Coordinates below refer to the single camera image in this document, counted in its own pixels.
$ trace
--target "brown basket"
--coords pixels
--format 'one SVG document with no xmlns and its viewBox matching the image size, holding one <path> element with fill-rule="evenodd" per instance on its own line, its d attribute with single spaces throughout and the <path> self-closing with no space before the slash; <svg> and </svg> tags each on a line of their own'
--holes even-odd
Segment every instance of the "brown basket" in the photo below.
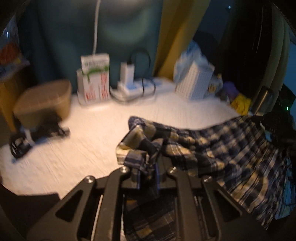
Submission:
<svg viewBox="0 0 296 241">
<path fill-rule="evenodd" d="M 40 126 L 57 114 L 65 119 L 70 112 L 72 86 L 68 80 L 55 80 L 27 89 L 13 109 L 25 128 Z"/>
</svg>

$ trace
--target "white charger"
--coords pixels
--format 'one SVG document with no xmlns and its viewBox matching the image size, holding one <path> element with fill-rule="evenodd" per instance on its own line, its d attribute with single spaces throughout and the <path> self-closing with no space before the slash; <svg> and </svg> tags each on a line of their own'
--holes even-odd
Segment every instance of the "white charger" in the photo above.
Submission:
<svg viewBox="0 0 296 241">
<path fill-rule="evenodd" d="M 132 86 L 135 74 L 135 65 L 121 63 L 120 66 L 120 82 L 125 86 Z"/>
</svg>

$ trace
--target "yellow curtain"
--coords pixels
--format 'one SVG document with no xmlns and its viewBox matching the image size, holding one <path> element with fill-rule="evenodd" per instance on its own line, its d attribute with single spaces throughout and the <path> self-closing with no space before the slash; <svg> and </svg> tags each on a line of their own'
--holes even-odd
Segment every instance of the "yellow curtain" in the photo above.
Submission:
<svg viewBox="0 0 296 241">
<path fill-rule="evenodd" d="M 164 0 L 154 75 L 173 79 L 173 70 L 192 40 L 210 0 Z"/>
</svg>

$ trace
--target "bed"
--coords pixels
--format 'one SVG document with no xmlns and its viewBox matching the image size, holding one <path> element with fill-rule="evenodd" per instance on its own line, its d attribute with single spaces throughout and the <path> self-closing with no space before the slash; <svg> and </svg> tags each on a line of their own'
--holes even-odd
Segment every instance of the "bed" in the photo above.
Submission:
<svg viewBox="0 0 296 241">
<path fill-rule="evenodd" d="M 130 116 L 202 129 L 238 114 L 219 99 L 188 102 L 175 93 L 129 105 L 110 100 L 91 107 L 81 107 L 73 95 L 70 116 L 62 123 L 71 131 L 69 138 L 37 145 L 19 160 L 13 159 L 8 145 L 0 149 L 3 185 L 18 195 L 57 192 L 62 198 L 85 176 L 108 175 L 119 167 L 115 148 L 128 132 Z"/>
</svg>

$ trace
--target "clothing pile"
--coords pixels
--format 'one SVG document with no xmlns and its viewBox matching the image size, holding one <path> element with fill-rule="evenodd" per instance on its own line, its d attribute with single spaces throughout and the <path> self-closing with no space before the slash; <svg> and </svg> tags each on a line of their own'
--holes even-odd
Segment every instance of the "clothing pile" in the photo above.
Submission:
<svg viewBox="0 0 296 241">
<path fill-rule="evenodd" d="M 119 164 L 141 171 L 141 189 L 155 175 L 161 154 L 185 172 L 207 170 L 264 228 L 276 215 L 287 181 L 286 158 L 247 116 L 204 130 L 177 129 L 130 117 L 129 133 L 116 148 Z M 124 208 L 128 241 L 175 239 L 174 197 L 147 185 L 130 195 Z"/>
</svg>

